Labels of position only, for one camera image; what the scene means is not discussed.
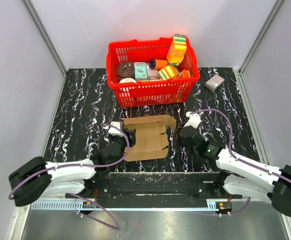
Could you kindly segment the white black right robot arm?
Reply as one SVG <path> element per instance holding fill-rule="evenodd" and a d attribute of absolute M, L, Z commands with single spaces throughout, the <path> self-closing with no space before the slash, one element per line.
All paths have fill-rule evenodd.
<path fill-rule="evenodd" d="M 215 196 L 258 199 L 291 217 L 290 165 L 275 167 L 234 153 L 216 142 L 206 141 L 191 125 L 177 131 L 177 140 L 200 164 L 220 173 L 212 187 Z"/>

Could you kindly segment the brown cardboard box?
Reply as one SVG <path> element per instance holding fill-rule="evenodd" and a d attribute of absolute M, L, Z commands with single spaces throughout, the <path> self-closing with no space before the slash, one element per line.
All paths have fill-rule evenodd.
<path fill-rule="evenodd" d="M 176 119 L 170 115 L 152 115 L 126 118 L 126 129 L 135 130 L 135 145 L 128 150 L 126 162 L 163 159 L 169 152 L 166 128 L 176 129 Z"/>

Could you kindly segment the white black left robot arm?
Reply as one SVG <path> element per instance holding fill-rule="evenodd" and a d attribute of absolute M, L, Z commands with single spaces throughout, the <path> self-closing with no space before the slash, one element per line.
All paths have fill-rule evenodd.
<path fill-rule="evenodd" d="M 42 197 L 81 195 L 90 197 L 92 183 L 86 181 L 122 162 L 136 144 L 136 130 L 107 124 L 110 142 L 96 155 L 73 162 L 51 162 L 37 156 L 8 176 L 8 199 L 17 207 L 30 205 Z"/>

